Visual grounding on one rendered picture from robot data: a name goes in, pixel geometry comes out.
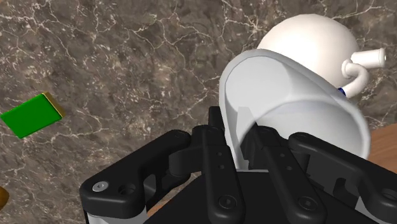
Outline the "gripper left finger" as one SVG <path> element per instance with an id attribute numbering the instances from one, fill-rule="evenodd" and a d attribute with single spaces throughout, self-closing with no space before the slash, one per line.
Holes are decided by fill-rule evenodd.
<path id="1" fill-rule="evenodd" d="M 198 171 L 210 224 L 242 223 L 246 207 L 217 106 L 209 108 L 206 125 L 170 130 L 85 180 L 86 223 L 144 224 L 149 209 Z"/>

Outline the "brown round thing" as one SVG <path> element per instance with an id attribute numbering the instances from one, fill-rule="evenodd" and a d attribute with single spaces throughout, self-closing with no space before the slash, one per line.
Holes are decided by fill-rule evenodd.
<path id="1" fill-rule="evenodd" d="M 9 197 L 8 191 L 0 186 L 0 210 L 7 204 Z"/>

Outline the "green flat box gold edge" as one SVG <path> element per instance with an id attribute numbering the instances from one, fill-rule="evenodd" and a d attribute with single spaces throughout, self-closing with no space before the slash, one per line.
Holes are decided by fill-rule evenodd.
<path id="1" fill-rule="evenodd" d="M 0 119 L 18 138 L 27 137 L 65 116 L 60 104 L 49 92 L 43 92 L 3 113 Z"/>

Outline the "white round pot with spout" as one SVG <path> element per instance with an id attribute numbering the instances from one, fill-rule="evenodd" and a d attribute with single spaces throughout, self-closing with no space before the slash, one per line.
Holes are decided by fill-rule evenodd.
<path id="1" fill-rule="evenodd" d="M 348 98 L 364 90 L 370 79 L 370 69 L 386 65 L 384 48 L 361 51 L 346 26 L 316 14 L 283 20 L 264 35 L 257 48 L 298 62 Z"/>

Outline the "white cup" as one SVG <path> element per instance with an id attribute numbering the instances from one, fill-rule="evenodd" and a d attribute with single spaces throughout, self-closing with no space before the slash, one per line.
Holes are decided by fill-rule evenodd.
<path id="1" fill-rule="evenodd" d="M 359 91 L 352 84 L 336 88 L 270 50 L 248 50 L 236 56 L 219 80 L 219 107 L 236 168 L 248 168 L 240 146 L 254 124 L 272 127 L 283 138 L 309 133 L 367 159 L 371 148 L 368 124 L 350 101 Z"/>

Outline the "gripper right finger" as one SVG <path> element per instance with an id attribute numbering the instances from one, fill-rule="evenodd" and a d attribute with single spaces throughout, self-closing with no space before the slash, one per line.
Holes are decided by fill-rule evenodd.
<path id="1" fill-rule="evenodd" d="M 397 224 L 397 174 L 310 134 L 283 139 L 270 127 L 254 125 L 241 143 L 244 159 L 254 169 L 266 167 L 291 223 L 325 224 L 331 206 L 312 182 L 321 186 L 342 179 L 354 186 L 355 200 L 389 224 Z"/>

